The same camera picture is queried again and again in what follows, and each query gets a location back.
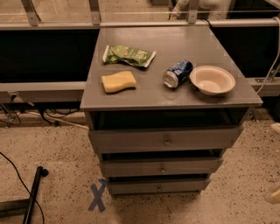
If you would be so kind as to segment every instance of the sponge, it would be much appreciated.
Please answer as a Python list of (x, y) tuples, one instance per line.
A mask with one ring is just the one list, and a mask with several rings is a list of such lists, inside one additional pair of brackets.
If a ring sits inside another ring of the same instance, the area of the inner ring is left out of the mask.
[(115, 93), (125, 88), (135, 88), (137, 81), (132, 72), (123, 71), (101, 77), (106, 93)]

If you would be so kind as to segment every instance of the speckled floor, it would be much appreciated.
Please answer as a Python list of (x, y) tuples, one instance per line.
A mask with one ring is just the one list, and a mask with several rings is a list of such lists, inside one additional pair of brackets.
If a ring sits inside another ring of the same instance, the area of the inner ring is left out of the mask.
[[(41, 179), (37, 200), (45, 223), (280, 223), (280, 204), (271, 205), (263, 195), (280, 182), (280, 134), (271, 119), (245, 121), (245, 130), (224, 154), (220, 169), (211, 176), (201, 193), (166, 193), (101, 199), (88, 211), (93, 200), (90, 188), (102, 179), (98, 158), (88, 140), (88, 131), (73, 126), (0, 128), (0, 151), (14, 162), (31, 189), (37, 166), (49, 175)], [(0, 201), (28, 197), (13, 167), (0, 157)], [(21, 223), (23, 216), (0, 222)], [(37, 206), (31, 223), (42, 223)]]

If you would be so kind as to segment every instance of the cabinet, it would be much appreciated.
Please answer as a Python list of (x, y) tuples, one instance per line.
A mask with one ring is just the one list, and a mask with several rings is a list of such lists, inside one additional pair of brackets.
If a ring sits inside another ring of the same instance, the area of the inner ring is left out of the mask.
[[(106, 45), (157, 51), (147, 69), (102, 62)], [(102, 28), (81, 107), (89, 139), (111, 194), (202, 191), (225, 150), (242, 133), (250, 107), (262, 101), (206, 26)], [(230, 93), (207, 96), (186, 82), (164, 86), (175, 62), (220, 66), (236, 79)], [(106, 94), (101, 76), (130, 70), (136, 89)]]

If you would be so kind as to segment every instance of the blue soda can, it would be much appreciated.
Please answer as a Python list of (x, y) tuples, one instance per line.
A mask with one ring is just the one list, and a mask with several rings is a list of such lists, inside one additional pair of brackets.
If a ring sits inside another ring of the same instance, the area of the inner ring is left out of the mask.
[(189, 60), (181, 60), (164, 73), (164, 84), (168, 88), (177, 88), (191, 73), (193, 64)]

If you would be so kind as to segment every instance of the white bowl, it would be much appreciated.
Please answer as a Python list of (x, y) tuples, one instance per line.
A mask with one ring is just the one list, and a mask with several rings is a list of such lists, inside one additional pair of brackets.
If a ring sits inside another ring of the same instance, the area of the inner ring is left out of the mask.
[(235, 78), (217, 66), (198, 66), (190, 73), (190, 80), (205, 95), (224, 94), (235, 86)]

